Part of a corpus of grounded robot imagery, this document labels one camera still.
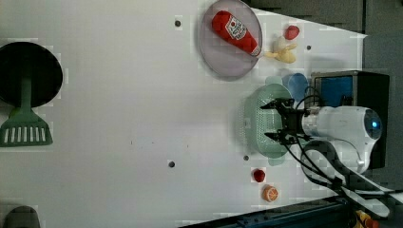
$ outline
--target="table surface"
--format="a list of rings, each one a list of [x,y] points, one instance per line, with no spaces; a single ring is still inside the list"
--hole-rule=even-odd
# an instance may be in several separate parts
[[[198,47],[213,2],[2,1],[0,45],[23,38],[47,47],[65,81],[35,109],[54,144],[0,149],[0,219],[30,205],[44,227],[178,227],[334,194],[289,154],[270,166],[251,152],[242,104],[268,76],[361,69],[364,35],[254,9],[266,49],[289,24],[300,27],[297,61],[260,59],[244,77],[223,79]],[[10,110],[1,104],[1,122]],[[251,181],[256,167],[264,183]],[[260,197],[265,184],[278,200]]]

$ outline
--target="green basket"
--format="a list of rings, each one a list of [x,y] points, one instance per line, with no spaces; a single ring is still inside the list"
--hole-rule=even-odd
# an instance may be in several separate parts
[[[283,163],[287,149],[264,135],[282,129],[281,116],[275,109],[261,109],[276,98],[291,99],[291,94],[281,84],[280,77],[269,77],[266,85],[256,90],[245,103],[245,134],[248,145],[269,158],[269,163]]]

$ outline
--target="blue cup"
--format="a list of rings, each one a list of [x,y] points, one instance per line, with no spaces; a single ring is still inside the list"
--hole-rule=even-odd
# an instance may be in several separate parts
[[[308,86],[308,80],[301,73],[288,75],[282,78],[282,84],[290,91],[291,96],[300,102],[305,97],[305,89]]]

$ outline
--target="bottle label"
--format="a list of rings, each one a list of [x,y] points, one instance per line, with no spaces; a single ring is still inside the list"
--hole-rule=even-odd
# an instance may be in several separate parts
[[[253,49],[251,55],[252,56],[258,56],[260,54],[261,48],[260,46],[256,46],[255,49]]]
[[[232,15],[229,18],[225,28],[227,29],[231,38],[235,40],[242,39],[246,34],[246,26],[244,26],[243,23]]]

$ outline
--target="black pan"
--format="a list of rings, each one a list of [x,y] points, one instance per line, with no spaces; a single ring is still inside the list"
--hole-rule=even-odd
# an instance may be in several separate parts
[[[16,42],[0,48],[0,99],[5,103],[21,106],[22,58],[29,57],[31,63],[31,106],[50,102],[59,92],[63,72],[56,57],[50,51],[28,42]]]

